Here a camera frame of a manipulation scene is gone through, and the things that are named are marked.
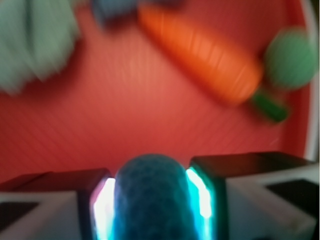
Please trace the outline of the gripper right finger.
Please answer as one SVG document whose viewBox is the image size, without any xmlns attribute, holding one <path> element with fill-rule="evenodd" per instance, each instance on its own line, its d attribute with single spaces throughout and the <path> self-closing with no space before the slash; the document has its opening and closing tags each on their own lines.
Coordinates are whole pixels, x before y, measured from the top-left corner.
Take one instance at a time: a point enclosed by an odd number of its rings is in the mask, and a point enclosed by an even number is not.
<svg viewBox="0 0 320 240">
<path fill-rule="evenodd" d="M 202 240 L 317 240 L 320 168 L 282 152 L 195 156 L 186 171 Z"/>
</svg>

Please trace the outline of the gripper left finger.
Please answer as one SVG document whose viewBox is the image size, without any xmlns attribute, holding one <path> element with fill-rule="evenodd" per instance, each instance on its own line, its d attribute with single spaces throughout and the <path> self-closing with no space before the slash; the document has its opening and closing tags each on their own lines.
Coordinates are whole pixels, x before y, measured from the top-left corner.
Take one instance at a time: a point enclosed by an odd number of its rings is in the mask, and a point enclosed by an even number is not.
<svg viewBox="0 0 320 240">
<path fill-rule="evenodd" d="M 106 168 L 23 174 L 0 184 L 2 240 L 111 240 L 115 179 Z"/>
</svg>

